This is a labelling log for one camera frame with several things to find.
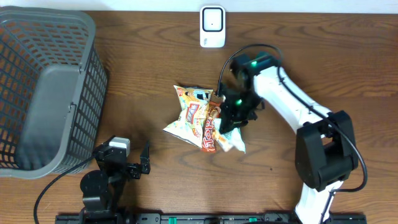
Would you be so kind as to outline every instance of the white wall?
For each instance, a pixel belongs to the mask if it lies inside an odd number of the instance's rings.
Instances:
[[[209,4],[229,12],[398,13],[398,0],[0,0],[0,6],[120,11],[198,12]]]

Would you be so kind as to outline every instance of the wooden table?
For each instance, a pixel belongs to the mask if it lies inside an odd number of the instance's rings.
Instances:
[[[205,154],[162,131],[180,112],[173,85],[216,89],[229,55],[263,42],[284,51],[284,67],[299,87],[353,120],[369,182],[359,193],[338,194],[331,210],[364,212],[368,223],[398,223],[397,15],[228,13],[225,47],[203,49],[199,13],[88,14],[97,25],[96,49],[110,71],[97,143],[113,134],[129,138],[129,160],[137,162],[151,142],[151,173],[127,184],[121,205],[164,213],[294,208],[302,189],[294,166],[295,135],[270,106],[243,128],[246,154]],[[226,73],[224,80],[231,77]],[[41,223],[80,211],[83,175],[64,177],[45,194]],[[1,179],[0,223],[32,223],[34,202],[54,177]],[[357,169],[344,187],[361,179]]]

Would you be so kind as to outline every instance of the plastic basket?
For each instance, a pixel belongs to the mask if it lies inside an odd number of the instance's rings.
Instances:
[[[82,12],[0,9],[0,177],[34,179],[91,156],[108,82],[94,37]]]

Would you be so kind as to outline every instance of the basket bottom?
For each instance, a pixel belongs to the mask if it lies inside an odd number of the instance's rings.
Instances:
[[[79,74],[70,65],[53,65],[40,74],[16,149],[19,169],[42,168],[60,150],[63,130],[72,125],[66,124],[66,115]]]

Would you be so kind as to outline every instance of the wood grain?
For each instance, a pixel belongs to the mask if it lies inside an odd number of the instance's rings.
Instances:
[[[294,167],[295,136],[270,106],[243,128],[247,154],[205,154],[162,131],[180,111],[173,85],[215,89],[231,53],[263,42],[284,51],[284,67],[298,86],[353,120],[369,182],[359,193],[338,194],[331,210],[363,212],[368,223],[398,223],[397,15],[229,13],[225,47],[203,49],[198,13],[88,14],[97,25],[96,49],[110,71],[97,142],[112,134],[131,139],[131,161],[151,142],[152,171],[127,184],[121,205],[164,213],[294,208],[302,188]],[[228,73],[224,79],[232,80]],[[83,175],[64,177],[47,192],[41,223],[80,211]],[[34,202],[54,177],[1,179],[0,223],[32,223]],[[344,187],[361,179],[358,169]]]

